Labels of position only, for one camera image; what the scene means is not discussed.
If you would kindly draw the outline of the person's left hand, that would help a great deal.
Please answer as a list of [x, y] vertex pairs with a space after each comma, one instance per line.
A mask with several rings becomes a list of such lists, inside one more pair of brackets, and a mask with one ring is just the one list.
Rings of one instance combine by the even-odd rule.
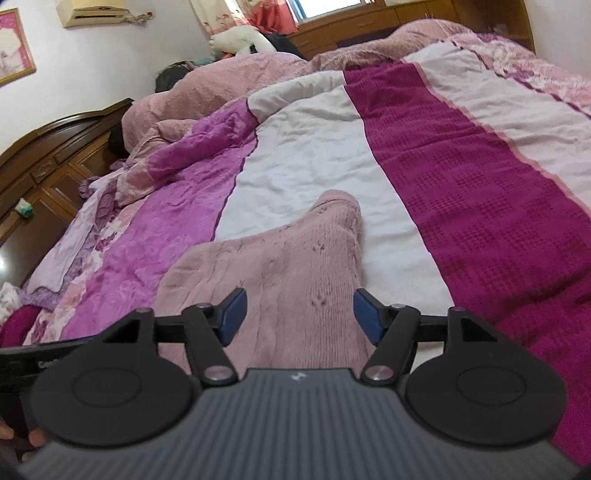
[[46, 437], [40, 429], [29, 432], [27, 438], [21, 438], [4, 421], [0, 422], [0, 442], [2, 447], [14, 450], [32, 452], [39, 450], [46, 444]]

